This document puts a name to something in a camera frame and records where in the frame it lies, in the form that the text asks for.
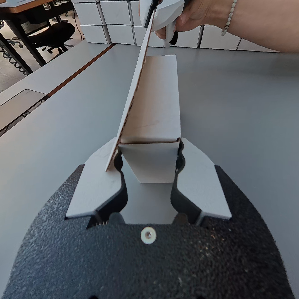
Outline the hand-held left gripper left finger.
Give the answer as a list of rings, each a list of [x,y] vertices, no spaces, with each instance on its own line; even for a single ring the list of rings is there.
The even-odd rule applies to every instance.
[[[113,213],[121,212],[128,202],[122,154],[116,151],[110,169],[105,171],[106,163],[113,151],[116,137],[94,152],[85,162],[77,183],[66,219],[91,216],[91,224],[108,224]]]

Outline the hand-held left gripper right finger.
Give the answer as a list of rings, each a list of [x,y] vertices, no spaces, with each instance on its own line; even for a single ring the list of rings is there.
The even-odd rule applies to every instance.
[[[232,217],[214,163],[186,138],[180,141],[170,201],[192,225],[205,217]]]

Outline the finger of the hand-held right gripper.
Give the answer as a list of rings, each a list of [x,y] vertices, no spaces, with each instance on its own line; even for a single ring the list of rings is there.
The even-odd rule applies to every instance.
[[[181,15],[184,8],[184,0],[164,0],[154,12],[154,21],[151,31],[157,31],[162,28],[174,32],[176,19]]]
[[[156,0],[140,0],[139,1],[139,15],[142,26],[147,29],[152,13],[157,7]]]

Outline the white cardboard box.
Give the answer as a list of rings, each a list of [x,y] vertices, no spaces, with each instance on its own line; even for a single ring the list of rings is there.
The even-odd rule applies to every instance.
[[[181,138],[176,55],[146,56],[154,13],[146,30],[117,137],[117,149],[140,183],[172,183]]]

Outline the person's right forearm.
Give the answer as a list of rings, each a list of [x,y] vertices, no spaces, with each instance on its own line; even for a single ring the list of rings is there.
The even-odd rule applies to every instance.
[[[228,32],[283,53],[299,52],[298,0],[238,0]]]

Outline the person's right hand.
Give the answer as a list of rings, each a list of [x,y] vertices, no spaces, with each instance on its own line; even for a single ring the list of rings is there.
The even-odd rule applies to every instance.
[[[233,0],[192,0],[177,18],[174,32],[190,31],[201,25],[225,28]]]

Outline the stack of white boxes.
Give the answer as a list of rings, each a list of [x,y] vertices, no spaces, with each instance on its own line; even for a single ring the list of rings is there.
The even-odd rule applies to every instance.
[[[141,46],[146,30],[138,14],[138,1],[72,1],[80,27],[89,43]],[[230,33],[221,37],[221,29],[211,25],[179,32],[175,47],[218,50],[278,52]]]

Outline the black office chair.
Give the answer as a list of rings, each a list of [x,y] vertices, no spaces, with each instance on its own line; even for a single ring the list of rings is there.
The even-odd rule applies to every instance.
[[[67,51],[64,43],[71,39],[71,36],[75,33],[75,27],[70,23],[58,22],[50,25],[45,31],[37,33],[32,36],[28,36],[28,39],[35,48],[42,48],[42,51],[53,53],[54,49],[57,49],[59,54],[63,54]]]

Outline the black-legged desk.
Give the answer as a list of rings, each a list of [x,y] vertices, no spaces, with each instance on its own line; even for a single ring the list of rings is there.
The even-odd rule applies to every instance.
[[[47,62],[37,48],[28,39],[28,36],[45,31],[50,25],[58,22],[59,16],[74,8],[71,1],[62,1],[55,5],[54,1],[1,1],[1,20],[24,43],[40,66]]]

